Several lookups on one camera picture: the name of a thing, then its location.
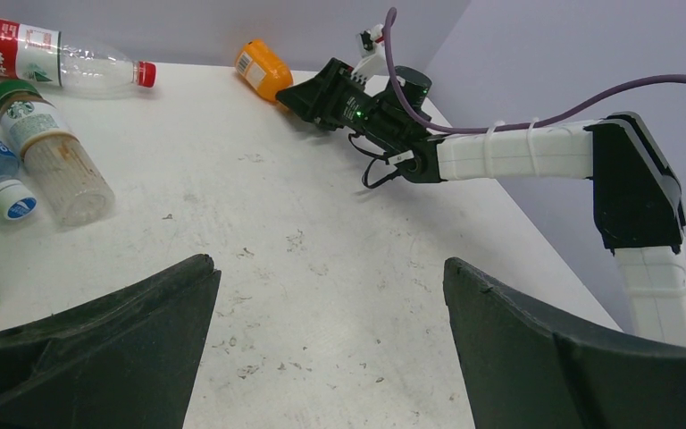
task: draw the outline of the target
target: gray wall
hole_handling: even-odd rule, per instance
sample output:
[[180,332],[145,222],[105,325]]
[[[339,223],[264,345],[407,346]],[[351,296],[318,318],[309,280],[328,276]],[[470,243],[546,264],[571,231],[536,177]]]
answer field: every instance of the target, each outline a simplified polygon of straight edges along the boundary
[[[473,0],[427,72],[435,82],[431,99],[456,125],[549,117],[626,80],[686,73],[686,2]],[[686,86],[636,89],[577,118],[622,110],[646,121],[680,176],[686,209]],[[593,225],[590,183],[502,183],[629,331],[622,280]]]
[[263,38],[296,69],[331,56],[358,61],[355,35],[382,22],[392,5],[397,55],[426,67],[469,0],[0,0],[0,17],[98,38],[140,60],[231,64]]

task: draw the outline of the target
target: white table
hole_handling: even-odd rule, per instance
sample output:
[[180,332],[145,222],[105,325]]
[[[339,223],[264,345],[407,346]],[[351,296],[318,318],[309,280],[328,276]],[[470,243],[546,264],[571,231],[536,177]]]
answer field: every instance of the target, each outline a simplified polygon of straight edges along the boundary
[[45,204],[0,222],[0,330],[208,253],[222,286],[185,427],[292,429],[471,425],[448,257],[616,327],[497,182],[365,192],[345,133],[281,114],[231,69],[161,64],[156,85],[114,101],[44,91],[117,204],[74,230]]

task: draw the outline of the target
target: orange container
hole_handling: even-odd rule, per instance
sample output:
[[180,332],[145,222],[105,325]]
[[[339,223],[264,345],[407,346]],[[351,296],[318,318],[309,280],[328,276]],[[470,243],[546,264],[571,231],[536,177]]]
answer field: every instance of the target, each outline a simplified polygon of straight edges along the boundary
[[243,46],[235,58],[235,70],[259,97],[273,103],[278,91],[293,85],[290,68],[261,39]]

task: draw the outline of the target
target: white arm segment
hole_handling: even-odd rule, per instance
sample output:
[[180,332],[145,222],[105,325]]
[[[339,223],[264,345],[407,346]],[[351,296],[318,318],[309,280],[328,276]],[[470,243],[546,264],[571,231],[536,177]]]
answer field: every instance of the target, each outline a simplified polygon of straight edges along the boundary
[[362,85],[372,78],[375,74],[385,68],[385,46],[382,44],[382,24],[377,24],[364,34],[369,35],[372,41],[372,49],[366,50],[361,38],[357,37],[356,43],[359,46],[359,53],[362,60],[351,71],[351,80],[356,80]]
[[593,141],[583,128],[598,121],[451,136],[438,145],[440,178],[567,177],[593,175]]
[[635,333],[686,347],[686,246],[619,248],[619,270],[630,297]]

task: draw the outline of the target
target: red bottle label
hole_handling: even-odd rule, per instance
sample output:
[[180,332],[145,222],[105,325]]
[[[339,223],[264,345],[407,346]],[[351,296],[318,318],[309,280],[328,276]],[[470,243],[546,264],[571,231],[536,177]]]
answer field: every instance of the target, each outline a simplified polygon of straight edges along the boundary
[[58,45],[58,31],[0,20],[0,76],[61,85]]

